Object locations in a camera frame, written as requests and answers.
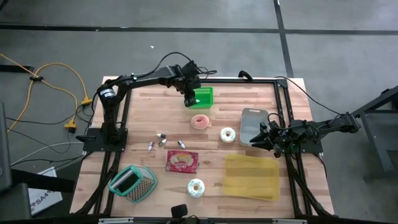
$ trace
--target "small vial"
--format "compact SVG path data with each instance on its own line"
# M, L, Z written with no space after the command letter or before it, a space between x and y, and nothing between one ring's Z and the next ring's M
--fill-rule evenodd
M148 146L148 151L151 151L154 148L154 142L150 142Z
M167 139L163 139L160 143L158 143L158 145L160 147L164 146L164 144L166 144Z
M185 145L181 140L178 141L178 144L180 145L181 148L185 149Z
M165 134L156 134L156 136L159 137L159 138L166 138Z

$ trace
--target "wooden tabletop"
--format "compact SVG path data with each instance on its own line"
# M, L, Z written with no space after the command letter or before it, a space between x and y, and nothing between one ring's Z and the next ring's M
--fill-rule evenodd
M305 89L301 78L293 81ZM222 191L224 164L227 154L240 154L255 157L274 158L273 152L263 149L242 147L239 144L240 119L243 108L265 109L277 112L274 87L270 84L202 84L212 86L214 105L209 109L187 109L183 96L174 88L153 85L132 91L127 128L129 130L126 149L122 153L119 170L133 164L153 170L158 184L155 190L143 201L133 204L122 197L115 196L112 216L114 217L170 217L170 208L186 203L188 214L198 217L223 218L270 218L294 216L285 159L279 161L280 200L270 202L253 198L225 195ZM282 104L284 95L280 89ZM307 96L289 83L289 93L295 119L312 120ZM102 106L97 104L93 126L100 127L103 122ZM192 116L205 114L210 119L207 129L197 131L190 126ZM223 143L219 139L220 130L231 127L237 131L235 142ZM167 135L167 143L159 147L155 135ZM199 153L200 166L196 174L166 172L168 149L181 150L177 141L182 140L186 151ZM154 149L148 151L150 141ZM71 212L77 211L90 197L98 185L104 153L94 152L81 165ZM308 188L326 210L333 213L328 183L321 162L312 154L303 154L303 164ZM187 184L191 179L204 181L206 192L202 198L192 198L187 194ZM108 188L104 191L101 211L104 209ZM304 211L301 191L298 190L300 208Z

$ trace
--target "yellow plastic container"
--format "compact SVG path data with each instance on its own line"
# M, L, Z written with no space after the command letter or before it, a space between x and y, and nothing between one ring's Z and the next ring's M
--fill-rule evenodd
M278 161L237 154L227 155L223 192L228 195L278 201Z

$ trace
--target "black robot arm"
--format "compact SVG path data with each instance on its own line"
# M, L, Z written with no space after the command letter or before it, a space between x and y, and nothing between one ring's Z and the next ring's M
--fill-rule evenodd
M269 122L269 130L265 123L260 124L260 134L250 140L251 146L261 149L275 150L274 155L280 157L284 153L291 153L305 141L318 142L326 134L335 131L356 133L360 125L352 114L339 114L333 119L321 122L307 120L293 120L289 127L279 127L275 122Z
M106 80L96 92L104 109L104 123L101 130L105 143L117 144L120 140L116 119L119 104L129 90L156 84L167 88L174 86L177 91L184 94L184 104L189 107L196 103L193 90L201 86L198 76L200 73L197 65L190 61L182 68L179 65L166 66L145 75L122 75L114 80ZM118 87L117 93L113 90L114 86Z

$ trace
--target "red snack bag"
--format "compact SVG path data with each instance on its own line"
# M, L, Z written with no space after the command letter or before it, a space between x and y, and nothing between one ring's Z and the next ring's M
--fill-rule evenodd
M167 151L166 171L196 173L199 154L187 151Z

